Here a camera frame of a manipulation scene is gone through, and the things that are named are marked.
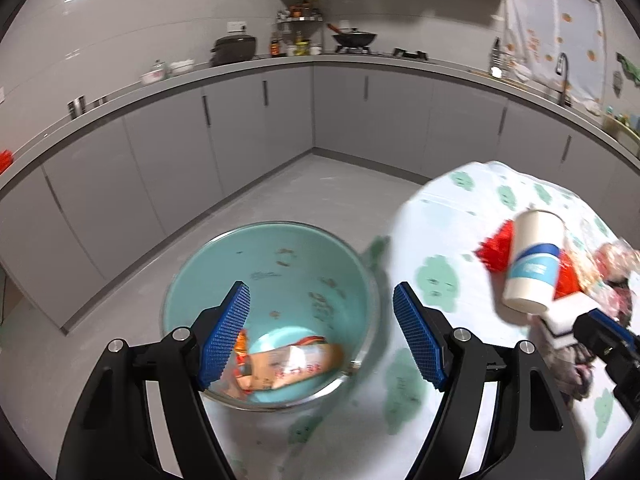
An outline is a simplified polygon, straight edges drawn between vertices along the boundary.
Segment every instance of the countertop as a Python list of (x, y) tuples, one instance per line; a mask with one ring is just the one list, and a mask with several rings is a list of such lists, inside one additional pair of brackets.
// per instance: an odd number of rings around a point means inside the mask
[(82, 116), (74, 119), (63, 118), (53, 124), (46, 130), (42, 131), (30, 142), (25, 144), (15, 153), (15, 161), (0, 174), (0, 190), (8, 184), (12, 178), (18, 175), (28, 164), (36, 158), (50, 150), (57, 143), (67, 138), (76, 131), (84, 128), (94, 121), (113, 114), (117, 110), (135, 104), (145, 98), (167, 92), (183, 85), (190, 85), (207, 79), (217, 78), (219, 76), (241, 73), (249, 70), (269, 68), (273, 66), (296, 65), (296, 64), (320, 64), (320, 63), (345, 63), (354, 65), (370, 65), (370, 66), (386, 66), (397, 67), (402, 69), (417, 70), (449, 76), (452, 78), (466, 80), (480, 86), (492, 88), (495, 91), (508, 94), (522, 100), (528, 101), (541, 108), (546, 108), (549, 112), (557, 114), (563, 119), (574, 123), (588, 134), (597, 137), (602, 143), (609, 146), (619, 156), (626, 158), (628, 162), (640, 173), (640, 160), (635, 158), (631, 152), (624, 148), (615, 139), (603, 132), (595, 124), (591, 123), (581, 115), (567, 109), (562, 108), (548, 99), (535, 93), (535, 90), (526, 91), (522, 88), (512, 86), (511, 84), (501, 82), (500, 80), (478, 75), (478, 72), (469, 68), (457, 68), (446, 62), (424, 62), (420, 60), (411, 60), (396, 58), (392, 56), (363, 56), (349, 54), (323, 54), (322, 56), (294, 56), (294, 57), (278, 57), (266, 59), (254, 59), (240, 63), (234, 63), (213, 68), (203, 68), (194, 72), (172, 77), (149, 86), (142, 87), (140, 83), (126, 87), (110, 96), (110, 101), (97, 108), (89, 110)]

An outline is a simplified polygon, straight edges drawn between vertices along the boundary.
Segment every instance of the window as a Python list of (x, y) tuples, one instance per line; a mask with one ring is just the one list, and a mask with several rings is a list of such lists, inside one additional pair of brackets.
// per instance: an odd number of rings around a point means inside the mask
[(561, 52), (569, 60), (569, 94), (600, 109), (605, 74), (602, 9), (595, 0), (506, 0), (506, 50), (520, 79), (562, 89)]

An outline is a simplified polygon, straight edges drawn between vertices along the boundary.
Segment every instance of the kitchen cabinet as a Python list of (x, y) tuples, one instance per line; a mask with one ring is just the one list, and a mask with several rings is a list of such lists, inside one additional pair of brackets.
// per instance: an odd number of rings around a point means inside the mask
[(0, 202), (0, 254), (11, 277), (59, 327), (106, 284), (66, 223), (40, 167)]
[(617, 161), (606, 148), (574, 131), (556, 184), (573, 191), (594, 211), (601, 213), (602, 201)]
[(202, 89), (225, 196), (273, 169), (263, 79), (260, 73), (235, 76)]
[(316, 146), (419, 173), (432, 92), (420, 75), (315, 67)]
[(122, 118), (75, 140), (47, 160), (44, 170), (69, 225), (107, 280), (166, 237)]
[(314, 67), (316, 146), (367, 158), (362, 137), (367, 70)]
[(311, 71), (302, 66), (262, 74), (270, 169), (313, 146)]
[(574, 129), (520, 103), (509, 101), (497, 160), (516, 171), (557, 182), (568, 136)]
[(124, 121), (140, 175), (166, 234), (222, 200), (199, 89), (139, 108)]
[(367, 72), (364, 115), (356, 127), (364, 157), (420, 173), (433, 79), (405, 72)]
[(484, 89), (434, 80), (420, 173), (436, 178), (468, 162), (495, 160), (507, 102)]
[(616, 161), (598, 214), (616, 236), (640, 248), (640, 175), (622, 160)]

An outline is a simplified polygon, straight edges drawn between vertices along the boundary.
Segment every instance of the teal bowl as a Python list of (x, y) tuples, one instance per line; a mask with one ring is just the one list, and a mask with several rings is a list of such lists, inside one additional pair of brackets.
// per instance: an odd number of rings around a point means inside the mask
[(164, 300), (165, 334), (191, 326), (219, 305), (236, 280), (251, 293), (244, 324), (249, 353), (292, 344), (309, 335), (342, 345), (342, 367), (247, 399), (224, 393), (223, 381), (206, 394), (242, 410), (272, 412), (306, 404), (336, 390), (362, 364), (378, 329), (375, 279), (358, 254), (329, 232), (295, 222), (262, 222), (224, 233), (182, 267)]

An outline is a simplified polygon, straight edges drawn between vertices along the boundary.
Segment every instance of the metal screw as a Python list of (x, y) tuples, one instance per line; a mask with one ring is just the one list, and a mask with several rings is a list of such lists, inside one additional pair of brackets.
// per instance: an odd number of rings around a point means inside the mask
[(533, 354), (536, 351), (536, 347), (531, 341), (521, 341), (518, 346), (525, 354)]
[(455, 337), (458, 341), (469, 341), (471, 339), (471, 332), (466, 328), (457, 328), (453, 331), (453, 337)]
[(174, 333), (172, 334), (172, 337), (176, 340), (176, 341), (184, 341), (185, 339), (187, 339), (189, 336), (191, 335), (191, 332), (188, 328), (185, 328), (183, 326), (181, 326), (180, 328), (176, 328), (174, 330)]
[(109, 352), (119, 352), (120, 350), (122, 350), (123, 346), (124, 341), (122, 339), (114, 339), (109, 343), (109, 346), (107, 346), (107, 348), (109, 349)]

